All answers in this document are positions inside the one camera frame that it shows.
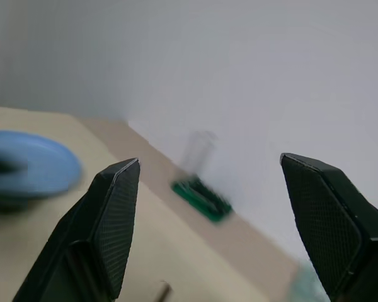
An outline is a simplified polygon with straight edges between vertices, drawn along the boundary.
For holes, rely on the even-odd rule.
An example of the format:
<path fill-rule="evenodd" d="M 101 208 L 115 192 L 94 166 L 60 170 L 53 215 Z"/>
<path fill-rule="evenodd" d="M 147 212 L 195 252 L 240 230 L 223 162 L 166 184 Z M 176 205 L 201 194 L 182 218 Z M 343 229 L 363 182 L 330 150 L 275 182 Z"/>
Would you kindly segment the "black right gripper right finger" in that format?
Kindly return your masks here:
<path fill-rule="evenodd" d="M 378 209 L 339 168 L 283 153 L 295 224 L 331 301 L 378 301 Z"/>

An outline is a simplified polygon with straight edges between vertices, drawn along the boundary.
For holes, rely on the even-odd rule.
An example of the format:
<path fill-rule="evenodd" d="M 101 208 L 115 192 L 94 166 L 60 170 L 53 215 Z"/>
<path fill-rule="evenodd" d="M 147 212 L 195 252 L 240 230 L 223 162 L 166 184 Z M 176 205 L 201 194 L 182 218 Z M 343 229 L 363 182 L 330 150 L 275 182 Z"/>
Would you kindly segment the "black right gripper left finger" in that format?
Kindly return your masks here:
<path fill-rule="evenodd" d="M 14 301 L 115 301 L 132 245 L 139 176 L 137 158 L 97 173 L 59 220 Z"/>

